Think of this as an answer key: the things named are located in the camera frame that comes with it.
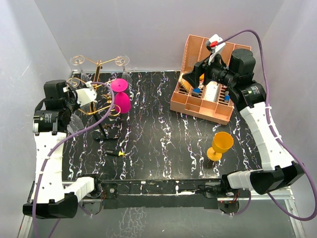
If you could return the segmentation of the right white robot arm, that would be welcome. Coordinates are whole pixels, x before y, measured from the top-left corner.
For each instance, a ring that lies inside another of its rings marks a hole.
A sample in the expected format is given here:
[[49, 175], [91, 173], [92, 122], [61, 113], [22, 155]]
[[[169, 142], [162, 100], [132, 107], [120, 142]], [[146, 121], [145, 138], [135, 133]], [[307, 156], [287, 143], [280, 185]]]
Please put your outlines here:
[[226, 86], [260, 153], [260, 170], [238, 171], [222, 176], [220, 189], [228, 197], [237, 193], [238, 189], [265, 194], [292, 185], [304, 174], [300, 165], [278, 143], [280, 136], [271, 132], [273, 121], [266, 119], [269, 116], [266, 92], [261, 84], [253, 80], [255, 64], [250, 50], [234, 50], [229, 64], [225, 64], [222, 56], [212, 48], [209, 57], [197, 62], [191, 72], [183, 75], [191, 86], [199, 85], [201, 75], [204, 76], [204, 85], [215, 81]]

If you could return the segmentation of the pink plastic wine glass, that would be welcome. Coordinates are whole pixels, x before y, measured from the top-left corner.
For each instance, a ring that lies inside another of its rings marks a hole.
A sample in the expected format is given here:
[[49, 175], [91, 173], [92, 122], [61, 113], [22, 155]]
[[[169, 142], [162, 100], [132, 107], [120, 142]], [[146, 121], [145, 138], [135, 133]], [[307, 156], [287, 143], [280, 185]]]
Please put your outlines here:
[[111, 89], [116, 93], [114, 97], [115, 110], [125, 114], [130, 111], [131, 103], [129, 96], [125, 93], [128, 83], [125, 79], [117, 78], [110, 84]]

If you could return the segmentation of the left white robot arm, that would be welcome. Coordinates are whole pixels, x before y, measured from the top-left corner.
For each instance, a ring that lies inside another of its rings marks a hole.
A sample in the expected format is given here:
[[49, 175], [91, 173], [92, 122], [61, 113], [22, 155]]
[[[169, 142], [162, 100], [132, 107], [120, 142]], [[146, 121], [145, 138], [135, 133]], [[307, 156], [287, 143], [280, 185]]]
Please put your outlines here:
[[68, 188], [62, 184], [67, 128], [77, 117], [74, 112], [92, 103], [97, 93], [91, 82], [75, 89], [65, 80], [46, 82], [44, 93], [45, 98], [35, 107], [33, 116], [36, 177], [30, 200], [23, 205], [22, 212], [39, 219], [73, 218], [85, 195], [96, 198], [102, 193], [102, 185], [93, 177], [79, 178]]

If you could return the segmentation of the clear wine glass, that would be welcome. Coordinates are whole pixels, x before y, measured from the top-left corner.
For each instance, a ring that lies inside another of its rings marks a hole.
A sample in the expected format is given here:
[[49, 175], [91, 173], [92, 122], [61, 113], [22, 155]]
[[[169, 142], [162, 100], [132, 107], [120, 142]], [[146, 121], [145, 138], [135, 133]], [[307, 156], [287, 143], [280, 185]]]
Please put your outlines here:
[[83, 68], [82, 68], [82, 64], [84, 63], [84, 61], [85, 61], [85, 57], [83, 55], [76, 55], [70, 59], [70, 63], [79, 68], [79, 71], [81, 74], [81, 80], [83, 81], [83, 84], [90, 81], [89, 76], [83, 71]]
[[71, 135], [79, 135], [84, 129], [82, 120], [75, 113], [66, 110], [66, 133]]
[[85, 82], [78, 77], [72, 77], [67, 80], [75, 90], [81, 89], [85, 86]]
[[122, 79], [125, 79], [128, 84], [131, 83], [131, 76], [129, 75], [129, 73], [126, 71], [125, 67], [129, 64], [130, 62], [130, 58], [127, 55], [120, 55], [117, 56], [115, 59], [115, 64], [117, 66], [121, 66], [122, 67]]

